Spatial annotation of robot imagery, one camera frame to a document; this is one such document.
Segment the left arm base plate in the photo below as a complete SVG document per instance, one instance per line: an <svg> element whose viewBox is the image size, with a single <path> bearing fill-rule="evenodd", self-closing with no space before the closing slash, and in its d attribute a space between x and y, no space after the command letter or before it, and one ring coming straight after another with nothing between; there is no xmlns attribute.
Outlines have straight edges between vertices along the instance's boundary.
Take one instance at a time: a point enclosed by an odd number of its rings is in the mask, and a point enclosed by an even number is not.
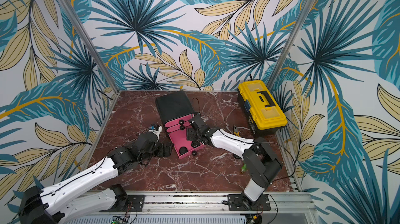
<svg viewBox="0 0 400 224"><path fill-rule="evenodd" d="M116 200L116 203L110 209L101 210L101 212L127 212L131 210L141 212L145 195L117 196Z"/></svg>

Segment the pink bottom drawer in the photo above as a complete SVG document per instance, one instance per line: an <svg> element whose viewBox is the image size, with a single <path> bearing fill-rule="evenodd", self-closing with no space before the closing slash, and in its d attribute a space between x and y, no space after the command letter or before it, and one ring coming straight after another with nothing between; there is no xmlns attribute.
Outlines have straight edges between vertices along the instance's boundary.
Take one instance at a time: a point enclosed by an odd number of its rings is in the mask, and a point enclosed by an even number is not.
<svg viewBox="0 0 400 224"><path fill-rule="evenodd" d="M190 155L196 155L198 150L203 149L205 147L204 144L202 144L201 146L199 146L197 148L191 147L192 141L186 140L186 128L184 130L179 130L179 131L175 131L172 133L168 133L168 136L169 136L170 140L172 141L172 143L174 144L174 148L175 148L175 151L177 152L179 159L183 159ZM188 152L184 155L180 155L179 149L181 147L186 147L188 149Z"/></svg>

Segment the black round earphone case top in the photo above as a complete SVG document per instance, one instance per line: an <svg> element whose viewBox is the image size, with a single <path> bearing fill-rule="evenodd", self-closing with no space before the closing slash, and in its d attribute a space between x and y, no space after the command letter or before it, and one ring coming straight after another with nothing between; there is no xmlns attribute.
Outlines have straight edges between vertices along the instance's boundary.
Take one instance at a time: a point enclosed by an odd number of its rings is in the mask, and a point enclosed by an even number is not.
<svg viewBox="0 0 400 224"><path fill-rule="evenodd" d="M201 145L202 145L202 143L199 142L199 141L192 141L191 142L191 147L193 147L193 148L197 148L197 147L199 147Z"/></svg>

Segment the pink top drawer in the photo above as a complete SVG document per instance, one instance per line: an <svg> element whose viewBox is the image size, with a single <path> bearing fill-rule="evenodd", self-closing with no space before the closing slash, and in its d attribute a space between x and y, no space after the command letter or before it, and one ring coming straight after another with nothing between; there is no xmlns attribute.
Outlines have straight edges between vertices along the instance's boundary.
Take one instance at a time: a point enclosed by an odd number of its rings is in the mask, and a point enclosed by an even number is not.
<svg viewBox="0 0 400 224"><path fill-rule="evenodd" d="M188 122L190 119L193 118L193 116L194 116L194 114L189 114L189 115L186 115L186 116L183 116L183 117L168 121L168 122L165 123L165 127L166 128L170 128L170 127L173 127L175 125L181 125L181 123Z"/></svg>

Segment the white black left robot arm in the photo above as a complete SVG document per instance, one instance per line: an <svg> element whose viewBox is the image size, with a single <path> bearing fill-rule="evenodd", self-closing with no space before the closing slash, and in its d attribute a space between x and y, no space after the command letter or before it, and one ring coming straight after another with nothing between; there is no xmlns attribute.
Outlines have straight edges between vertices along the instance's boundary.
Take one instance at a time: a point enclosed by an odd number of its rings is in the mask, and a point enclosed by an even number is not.
<svg viewBox="0 0 400 224"><path fill-rule="evenodd" d="M174 145L161 143L158 130L140 134L126 146L110 150L95 165L45 188L33 186L23 193L18 218L22 224L65 224L97 211L128 211L134 206L122 185L92 196L84 193L97 185L143 165L153 157L169 157Z"/></svg>

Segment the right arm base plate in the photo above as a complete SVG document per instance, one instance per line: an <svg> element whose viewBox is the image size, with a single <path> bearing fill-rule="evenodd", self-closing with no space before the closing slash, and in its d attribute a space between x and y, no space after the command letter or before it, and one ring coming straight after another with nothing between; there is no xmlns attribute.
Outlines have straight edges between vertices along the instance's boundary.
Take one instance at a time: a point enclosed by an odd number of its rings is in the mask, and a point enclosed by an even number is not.
<svg viewBox="0 0 400 224"><path fill-rule="evenodd" d="M252 202L244 194L228 194L225 205L230 211L270 211L271 206L267 195L262 194L257 201Z"/></svg>

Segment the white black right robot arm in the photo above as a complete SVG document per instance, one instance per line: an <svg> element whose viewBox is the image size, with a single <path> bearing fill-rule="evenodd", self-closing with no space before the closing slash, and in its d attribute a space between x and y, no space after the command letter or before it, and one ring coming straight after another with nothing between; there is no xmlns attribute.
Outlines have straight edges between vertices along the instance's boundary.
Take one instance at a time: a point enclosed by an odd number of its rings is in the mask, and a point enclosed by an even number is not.
<svg viewBox="0 0 400 224"><path fill-rule="evenodd" d="M245 139L222 129L209 127L199 114L189 123L198 141L228 151L244 161L251 178L242 192L243 202L254 206L282 169L282 164L263 138Z"/></svg>

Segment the black pink drawer cabinet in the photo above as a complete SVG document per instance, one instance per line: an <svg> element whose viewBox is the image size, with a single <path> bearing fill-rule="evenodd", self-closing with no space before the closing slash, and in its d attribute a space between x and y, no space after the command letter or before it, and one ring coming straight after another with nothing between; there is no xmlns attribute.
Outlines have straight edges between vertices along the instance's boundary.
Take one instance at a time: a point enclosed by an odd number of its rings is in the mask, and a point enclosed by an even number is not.
<svg viewBox="0 0 400 224"><path fill-rule="evenodd" d="M155 104L162 125L166 128L170 121L195 113L187 94L182 90L156 98Z"/></svg>

